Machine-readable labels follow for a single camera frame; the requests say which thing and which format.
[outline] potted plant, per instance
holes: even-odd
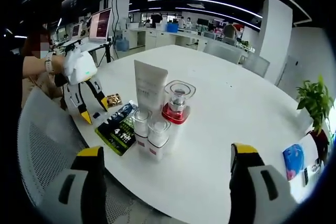
[[[333,99],[329,96],[329,91],[327,86],[324,85],[322,75],[319,76],[319,80],[316,83],[308,80],[304,81],[303,87],[297,87],[297,90],[299,93],[297,109],[302,110],[303,113],[304,109],[306,109],[312,118],[314,129],[309,134],[311,134],[317,145],[319,159],[325,162],[329,141],[322,127],[333,106]]]

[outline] blue package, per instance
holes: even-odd
[[[305,155],[302,147],[299,144],[294,144],[283,151],[283,158],[285,159],[287,179],[293,179],[301,170],[305,164]]]

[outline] desk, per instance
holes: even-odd
[[[186,81],[197,90],[178,148],[160,163],[139,154],[136,146],[118,156],[69,106],[86,143],[104,147],[106,169],[129,191],[187,223],[228,223],[231,143],[254,146],[265,164],[286,177],[282,151],[303,137],[295,126],[298,104],[290,96],[244,68],[179,46],[140,52],[102,66],[97,75],[105,95],[118,93],[124,104],[137,100],[134,59],[167,69],[167,82]],[[91,115],[103,112],[86,85],[82,94]]]

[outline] white tube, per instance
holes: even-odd
[[[168,71],[134,60],[136,97],[140,109],[160,111]]]

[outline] person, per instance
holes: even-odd
[[[151,27],[151,20],[147,19],[144,26],[145,26],[145,28],[150,28]]]
[[[35,56],[38,59],[43,59],[49,52],[50,43],[49,31],[43,26],[36,26],[30,30],[22,48],[22,56]],[[62,97],[61,88],[56,87],[54,79],[54,75],[43,73],[40,75],[29,76],[22,80],[22,107],[25,105],[31,90],[35,86],[38,86],[44,94],[51,99]]]
[[[234,27],[232,21],[229,21],[228,24],[224,27],[223,34],[225,38],[236,39],[237,29]]]
[[[193,27],[193,23],[191,22],[190,17],[187,18],[187,22],[185,23],[186,29],[191,29]]]
[[[17,160],[17,129],[18,120],[21,113],[22,100],[22,79],[33,75],[39,75],[47,70],[53,69],[54,73],[60,73],[63,70],[64,57],[52,56],[50,63],[46,63],[47,58],[36,58],[33,55],[24,57],[22,55],[14,55],[6,48],[7,42],[5,38],[0,38],[0,48],[2,49],[2,66],[3,77],[2,89],[2,105],[6,106],[6,120],[3,122],[2,136],[2,178],[5,210],[2,216],[3,223],[15,223],[20,221],[22,216],[26,220],[34,220],[34,223],[43,223],[39,216],[34,212],[30,200],[25,191]],[[20,214],[13,214],[17,208],[20,208]]]
[[[178,21],[178,26],[179,26],[179,29],[184,29],[185,28],[185,20],[184,20],[184,17],[182,16],[181,19]]]

